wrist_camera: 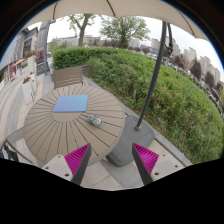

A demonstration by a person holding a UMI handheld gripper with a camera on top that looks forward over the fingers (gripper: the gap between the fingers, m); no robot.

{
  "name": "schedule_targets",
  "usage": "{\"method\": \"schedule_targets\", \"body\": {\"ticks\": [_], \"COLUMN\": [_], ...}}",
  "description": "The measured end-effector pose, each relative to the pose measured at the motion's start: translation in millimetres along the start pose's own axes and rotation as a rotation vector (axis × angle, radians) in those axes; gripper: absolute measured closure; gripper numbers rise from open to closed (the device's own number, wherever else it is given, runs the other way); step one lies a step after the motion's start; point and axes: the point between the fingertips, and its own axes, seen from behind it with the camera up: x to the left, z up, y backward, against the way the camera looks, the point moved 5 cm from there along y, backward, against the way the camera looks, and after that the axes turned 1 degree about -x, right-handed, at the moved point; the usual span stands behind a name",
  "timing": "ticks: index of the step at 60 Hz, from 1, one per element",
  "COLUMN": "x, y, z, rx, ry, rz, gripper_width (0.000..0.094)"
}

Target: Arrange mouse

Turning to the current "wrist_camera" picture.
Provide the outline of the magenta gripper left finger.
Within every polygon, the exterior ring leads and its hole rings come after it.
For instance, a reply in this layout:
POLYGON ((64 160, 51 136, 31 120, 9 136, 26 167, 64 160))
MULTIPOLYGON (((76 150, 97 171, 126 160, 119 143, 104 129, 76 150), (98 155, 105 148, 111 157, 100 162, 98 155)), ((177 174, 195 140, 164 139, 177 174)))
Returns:
POLYGON ((88 143, 66 156, 56 155, 42 169, 76 185, 80 185, 90 156, 91 144, 88 143))

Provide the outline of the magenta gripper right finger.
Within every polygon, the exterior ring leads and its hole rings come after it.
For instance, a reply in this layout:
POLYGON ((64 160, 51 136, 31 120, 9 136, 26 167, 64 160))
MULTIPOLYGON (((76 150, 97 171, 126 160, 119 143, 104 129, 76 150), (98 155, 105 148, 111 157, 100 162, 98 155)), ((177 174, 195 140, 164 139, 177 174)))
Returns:
POLYGON ((162 153, 158 155, 136 143, 132 144, 132 155, 144 185, 184 168, 170 154, 162 153))

